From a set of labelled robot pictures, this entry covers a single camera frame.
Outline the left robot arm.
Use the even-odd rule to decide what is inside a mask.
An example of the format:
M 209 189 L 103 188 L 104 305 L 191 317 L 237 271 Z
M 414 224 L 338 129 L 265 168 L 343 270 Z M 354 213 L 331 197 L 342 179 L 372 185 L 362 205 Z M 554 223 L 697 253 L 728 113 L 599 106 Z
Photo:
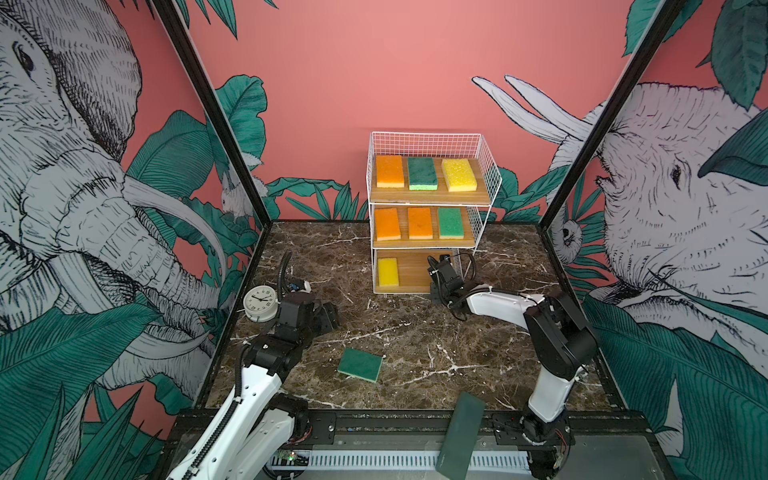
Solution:
M 309 436 L 307 402 L 280 389 L 312 342 L 339 328 L 339 312 L 288 283 L 291 257 L 281 258 L 276 316 L 240 350 L 232 390 L 168 479 L 255 479 L 280 447 Z

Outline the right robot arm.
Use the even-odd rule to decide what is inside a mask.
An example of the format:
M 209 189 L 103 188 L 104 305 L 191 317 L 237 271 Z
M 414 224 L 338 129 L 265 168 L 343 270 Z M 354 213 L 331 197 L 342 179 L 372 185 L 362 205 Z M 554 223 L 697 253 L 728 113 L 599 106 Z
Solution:
M 430 299 L 456 319 L 491 317 L 527 331 L 540 371 L 518 429 L 532 445 L 563 442 L 570 393 L 599 353 L 599 337 L 578 302 L 562 291 L 527 295 L 480 283 L 474 275 L 464 278 L 450 254 L 427 261 Z

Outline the orange sponge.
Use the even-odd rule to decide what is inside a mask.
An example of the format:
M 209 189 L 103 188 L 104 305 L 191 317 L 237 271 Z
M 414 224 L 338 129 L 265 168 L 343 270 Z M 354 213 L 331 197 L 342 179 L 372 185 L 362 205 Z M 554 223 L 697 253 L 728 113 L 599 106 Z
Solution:
M 402 238 L 397 208 L 377 208 L 374 211 L 377 241 L 396 241 Z
M 434 238 L 431 209 L 412 207 L 408 209 L 408 236 L 410 240 L 431 240 Z
M 379 155 L 375 159 L 378 188 L 404 188 L 403 158 L 400 155 Z

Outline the yellow sponge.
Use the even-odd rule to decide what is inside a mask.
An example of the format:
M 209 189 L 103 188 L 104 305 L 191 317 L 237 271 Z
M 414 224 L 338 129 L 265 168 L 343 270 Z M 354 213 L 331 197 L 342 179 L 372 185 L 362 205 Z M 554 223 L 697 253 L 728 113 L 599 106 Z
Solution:
M 380 287 L 397 287 L 400 285 L 397 258 L 379 258 L 377 260 L 377 272 Z
M 443 159 L 444 180 L 449 192 L 474 192 L 477 180 L 468 159 Z

